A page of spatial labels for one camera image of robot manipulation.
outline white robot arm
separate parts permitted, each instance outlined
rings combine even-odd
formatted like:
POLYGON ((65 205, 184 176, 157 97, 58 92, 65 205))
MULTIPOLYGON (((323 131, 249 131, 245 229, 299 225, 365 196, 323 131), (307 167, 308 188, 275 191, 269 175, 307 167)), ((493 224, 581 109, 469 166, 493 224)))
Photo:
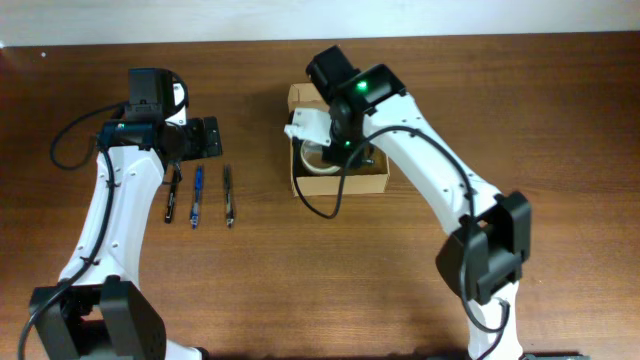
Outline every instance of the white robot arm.
MULTIPOLYGON (((220 155, 217 121, 187 119, 186 85, 168 70, 132 69, 129 85, 129 102, 98 134, 103 155, 97 159, 95 191, 80 240, 60 273, 59 285, 36 288, 31 299, 29 323, 35 325, 51 359, 208 356, 204 349, 166 339, 162 319, 140 292, 138 268, 147 217, 167 166, 220 155), (120 119, 125 111, 126 119, 120 119), (100 307, 103 319, 83 320, 94 306, 100 307)), ((58 164, 53 152, 52 159, 58 164)), ((19 359, 24 357, 29 323, 19 359)))
MULTIPOLYGON (((498 199, 503 199, 500 191, 455 155, 425 120, 413 97, 403 86, 395 84, 398 81, 390 78, 393 77, 390 72, 386 73, 386 67, 360 73, 358 70, 352 71, 350 64, 345 64, 345 61, 346 58, 337 47, 314 59, 307 68, 307 73, 325 101, 331 104, 331 109, 329 113, 316 109, 295 109, 291 124, 285 127, 285 133, 294 141, 309 140, 322 144, 326 150, 323 159, 342 165, 344 161, 340 160, 347 156, 350 156, 350 160, 358 156, 354 154, 357 150, 354 150, 355 146, 352 144, 358 144, 358 139, 370 139, 371 144, 387 154, 422 194, 433 208, 444 232, 455 238, 456 230, 461 229, 461 219, 469 215, 469 191, 459 170, 441 152, 446 151, 462 168, 471 184, 475 213, 492 212, 498 205, 498 199), (331 84, 332 71, 333 74, 338 74, 336 77, 339 80, 333 80, 338 83, 336 85, 331 84), (394 93, 394 87, 399 89, 397 93, 394 93), (398 130, 385 131, 391 127, 398 130), (441 149, 436 149, 434 145, 416 136, 415 132, 402 131, 402 128, 410 128, 426 135, 441 149)), ((447 261, 445 257, 455 259, 455 256, 443 255, 443 252, 440 263, 447 261)), ((450 274, 443 274, 443 277, 451 278, 450 274)), ((500 279, 497 282, 499 286, 491 289, 489 299, 485 296, 482 305, 469 299, 469 308, 482 325, 490 329, 504 325, 502 331, 487 333, 469 321, 468 354, 472 359, 515 360, 523 354, 516 333, 515 296, 518 281, 514 280, 500 279), (502 324, 505 316, 502 303, 510 305, 506 324, 502 324)), ((452 285, 453 282, 448 281, 448 284, 455 291, 456 285, 452 285)))

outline cardboard box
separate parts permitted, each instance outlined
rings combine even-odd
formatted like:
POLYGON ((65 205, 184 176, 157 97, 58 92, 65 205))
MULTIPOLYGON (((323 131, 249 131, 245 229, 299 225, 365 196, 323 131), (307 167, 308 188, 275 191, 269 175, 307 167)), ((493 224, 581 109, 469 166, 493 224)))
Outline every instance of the cardboard box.
MULTIPOLYGON (((297 107, 313 108, 329 111, 329 106, 322 100, 322 97, 313 84, 293 84, 289 89, 287 101, 289 112, 297 107)), ((289 146, 289 164, 293 165, 293 146, 289 146)), ((350 170, 344 182, 344 194, 377 194, 383 193, 389 180, 389 159, 380 150, 376 149, 372 158, 375 164, 372 166, 362 166, 359 169, 350 170)), ((289 166, 289 176, 291 177, 291 189, 293 195, 298 196, 293 186, 292 166, 289 166)), ((318 176, 309 173, 302 163, 296 164, 298 176, 298 186, 304 196, 314 195, 336 195, 340 184, 342 170, 334 175, 318 176)))

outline white bracket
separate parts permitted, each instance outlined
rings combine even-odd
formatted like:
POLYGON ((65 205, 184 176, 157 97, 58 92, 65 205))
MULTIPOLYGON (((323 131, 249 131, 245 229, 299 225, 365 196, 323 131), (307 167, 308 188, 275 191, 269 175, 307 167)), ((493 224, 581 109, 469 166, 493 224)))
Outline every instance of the white bracket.
POLYGON ((318 109, 296 108, 291 125, 284 127, 284 133, 290 139, 294 137, 300 140, 313 141, 323 146, 331 145, 329 131, 331 129, 331 116, 318 109))

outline black plastic cover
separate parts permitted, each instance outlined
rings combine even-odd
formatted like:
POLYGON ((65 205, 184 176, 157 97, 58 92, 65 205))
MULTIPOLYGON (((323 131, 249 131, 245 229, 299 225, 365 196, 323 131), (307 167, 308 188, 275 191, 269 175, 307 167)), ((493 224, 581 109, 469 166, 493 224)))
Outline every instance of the black plastic cover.
POLYGON ((498 204, 478 216, 478 222, 465 223, 444 244, 436 266, 449 288, 460 296, 459 273, 467 229, 471 230, 467 263, 468 300, 484 305, 508 282, 522 278, 522 264, 531 247, 531 205, 519 192, 499 198, 498 204))
MULTIPOLYGON (((29 312, 49 299, 56 287, 36 288, 29 312)), ((162 360, 166 332, 162 319, 130 281, 110 276, 102 285, 74 286, 35 324, 52 360, 162 360), (84 320, 93 307, 100 320, 84 320)))

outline wood grain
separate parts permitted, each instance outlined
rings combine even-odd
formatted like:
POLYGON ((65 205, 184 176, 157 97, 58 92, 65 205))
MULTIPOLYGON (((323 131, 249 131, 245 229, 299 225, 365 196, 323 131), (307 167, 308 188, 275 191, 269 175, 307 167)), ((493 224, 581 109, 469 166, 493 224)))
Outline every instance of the wood grain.
MULTIPOLYGON (((462 349, 467 326, 434 257, 445 236, 393 166, 388 192, 346 196, 333 221, 292 197, 286 96, 334 42, 360 68, 384 62, 449 145, 504 192, 533 204, 518 295, 527 351, 634 359, 640 351, 640 35, 429 37, 3 49, 0 58, 0 358, 14 356, 36 286, 54 284, 80 235, 95 164, 48 159, 67 122, 127 98, 127 69, 166 67, 192 116, 219 119, 225 154, 206 160, 202 226, 187 223, 196 164, 175 222, 151 208, 140 278, 168 335, 213 354, 350 356, 462 349), (236 227, 224 226, 222 166, 236 227)), ((70 134, 80 159, 101 119, 70 134)), ((313 199, 328 209, 334 199, 313 199)), ((29 358, 43 358, 32 334, 29 358)))

